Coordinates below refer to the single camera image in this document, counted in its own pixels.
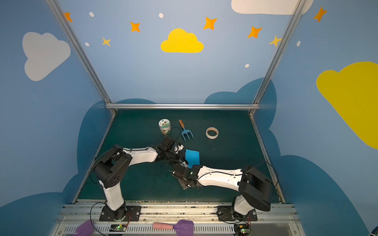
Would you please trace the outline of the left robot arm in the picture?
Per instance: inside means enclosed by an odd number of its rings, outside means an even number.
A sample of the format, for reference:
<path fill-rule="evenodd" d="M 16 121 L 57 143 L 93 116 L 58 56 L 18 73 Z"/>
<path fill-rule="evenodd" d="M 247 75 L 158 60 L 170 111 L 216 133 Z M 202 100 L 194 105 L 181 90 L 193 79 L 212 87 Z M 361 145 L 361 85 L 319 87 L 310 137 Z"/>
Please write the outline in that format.
<path fill-rule="evenodd" d="M 186 163 L 185 152 L 183 144 L 167 136 L 156 146 L 126 148 L 115 145 L 105 152 L 93 165 L 93 172 L 106 198 L 99 221 L 137 222 L 140 218 L 141 206 L 127 206 L 121 191 L 121 181 L 128 168 L 136 164 L 159 161 Z"/>

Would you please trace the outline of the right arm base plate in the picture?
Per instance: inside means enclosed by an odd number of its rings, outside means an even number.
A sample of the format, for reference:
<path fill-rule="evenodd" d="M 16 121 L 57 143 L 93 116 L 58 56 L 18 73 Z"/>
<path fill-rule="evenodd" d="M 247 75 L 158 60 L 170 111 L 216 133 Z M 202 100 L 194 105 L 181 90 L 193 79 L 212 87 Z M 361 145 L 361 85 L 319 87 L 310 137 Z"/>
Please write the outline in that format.
<path fill-rule="evenodd" d="M 217 206 L 216 215 L 219 221 L 226 223 L 241 223 L 248 221 L 258 221 L 255 209 L 250 210 L 247 215 L 237 213 L 232 206 Z"/>

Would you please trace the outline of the cyan paper sheet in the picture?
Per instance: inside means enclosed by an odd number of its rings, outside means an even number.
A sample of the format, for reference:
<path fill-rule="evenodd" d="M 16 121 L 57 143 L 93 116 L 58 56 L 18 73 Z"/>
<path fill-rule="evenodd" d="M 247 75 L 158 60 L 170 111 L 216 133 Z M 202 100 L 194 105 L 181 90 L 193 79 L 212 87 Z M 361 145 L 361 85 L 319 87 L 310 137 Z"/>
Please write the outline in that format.
<path fill-rule="evenodd" d="M 185 160 L 189 168 L 192 168 L 194 165 L 200 164 L 200 153 L 198 151 L 186 149 Z"/>

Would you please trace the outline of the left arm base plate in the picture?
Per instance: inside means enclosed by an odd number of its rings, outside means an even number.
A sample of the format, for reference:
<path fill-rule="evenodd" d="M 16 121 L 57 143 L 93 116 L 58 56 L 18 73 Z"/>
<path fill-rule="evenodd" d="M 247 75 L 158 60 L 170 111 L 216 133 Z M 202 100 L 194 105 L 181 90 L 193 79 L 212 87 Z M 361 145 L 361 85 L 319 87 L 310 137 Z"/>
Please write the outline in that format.
<path fill-rule="evenodd" d="M 141 206 L 121 206 L 119 209 L 113 211 L 108 205 L 102 208 L 99 221 L 106 222 L 129 222 L 139 221 L 141 213 Z"/>

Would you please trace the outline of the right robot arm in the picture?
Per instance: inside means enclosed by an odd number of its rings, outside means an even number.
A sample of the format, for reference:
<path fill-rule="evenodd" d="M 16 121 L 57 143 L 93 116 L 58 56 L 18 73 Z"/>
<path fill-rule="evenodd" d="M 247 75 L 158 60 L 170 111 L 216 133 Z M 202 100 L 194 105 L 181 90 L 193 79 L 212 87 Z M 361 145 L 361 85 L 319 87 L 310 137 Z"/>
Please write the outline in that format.
<path fill-rule="evenodd" d="M 191 168 L 181 164 L 174 166 L 173 174 L 183 189 L 202 186 L 217 186 L 240 193 L 232 205 L 234 212 L 247 215 L 251 210 L 270 211 L 273 181 L 257 168 L 222 170 L 203 165 Z"/>

